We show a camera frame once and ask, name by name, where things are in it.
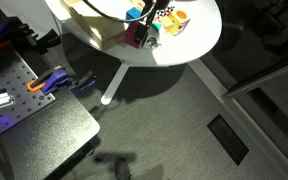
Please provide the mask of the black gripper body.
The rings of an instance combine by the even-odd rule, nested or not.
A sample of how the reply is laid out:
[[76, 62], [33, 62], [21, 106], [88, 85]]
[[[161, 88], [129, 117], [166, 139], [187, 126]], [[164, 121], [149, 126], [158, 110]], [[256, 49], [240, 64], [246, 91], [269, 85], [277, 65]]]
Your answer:
[[136, 32], [134, 35], [134, 42], [141, 44], [147, 35], [147, 31], [150, 28], [152, 21], [155, 17], [157, 10], [165, 9], [171, 0], [144, 0], [145, 6], [142, 11], [142, 15], [146, 17], [137, 23]]

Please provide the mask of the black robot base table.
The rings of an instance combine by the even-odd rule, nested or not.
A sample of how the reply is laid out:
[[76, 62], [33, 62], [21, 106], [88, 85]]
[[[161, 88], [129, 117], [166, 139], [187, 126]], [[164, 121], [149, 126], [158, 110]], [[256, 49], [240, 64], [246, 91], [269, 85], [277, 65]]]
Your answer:
[[[0, 8], [0, 22], [6, 14]], [[17, 52], [36, 73], [48, 69], [35, 49], [0, 49], [0, 54]], [[0, 66], [5, 62], [0, 59]], [[0, 180], [51, 180], [65, 173], [66, 160], [90, 147], [99, 124], [63, 88], [55, 101], [0, 135]]]

